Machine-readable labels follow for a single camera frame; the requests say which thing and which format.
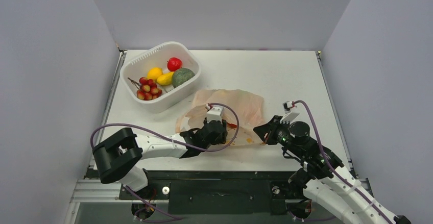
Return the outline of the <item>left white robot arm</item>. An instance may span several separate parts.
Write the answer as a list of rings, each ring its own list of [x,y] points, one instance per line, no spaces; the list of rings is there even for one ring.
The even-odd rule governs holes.
[[[101,183],[120,182],[139,198],[151,195],[152,184],[147,173],[136,164],[151,158],[191,158],[209,151],[212,145],[223,144],[227,139],[225,120],[204,121],[194,128],[172,136],[152,133],[151,136],[135,134],[129,124],[92,148]]]

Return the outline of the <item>translucent orange plastic bag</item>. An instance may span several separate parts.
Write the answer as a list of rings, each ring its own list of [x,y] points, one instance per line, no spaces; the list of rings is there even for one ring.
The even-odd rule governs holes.
[[[196,92],[191,109],[181,115],[175,125],[175,132],[180,133],[204,125],[208,103],[225,104],[235,111],[239,118],[239,132],[232,146],[259,145],[262,140],[253,129],[264,124],[262,115],[263,97],[244,90],[199,90]]]

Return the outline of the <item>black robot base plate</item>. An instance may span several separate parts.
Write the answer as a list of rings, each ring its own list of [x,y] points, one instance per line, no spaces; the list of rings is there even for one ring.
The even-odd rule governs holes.
[[[171,215],[285,214],[303,199],[290,186],[291,171],[150,170],[149,185],[132,194],[120,182],[101,183],[95,170],[87,179],[95,190],[112,190],[114,199],[131,202],[132,210],[147,200]]]

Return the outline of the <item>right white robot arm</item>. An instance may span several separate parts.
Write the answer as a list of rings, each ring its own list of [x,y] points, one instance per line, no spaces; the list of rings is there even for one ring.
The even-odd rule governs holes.
[[[302,121],[274,116],[253,131],[267,145],[280,144],[286,158],[297,158],[301,167],[288,180],[289,193],[321,205],[343,223],[410,223],[381,205],[330,149],[311,138]]]

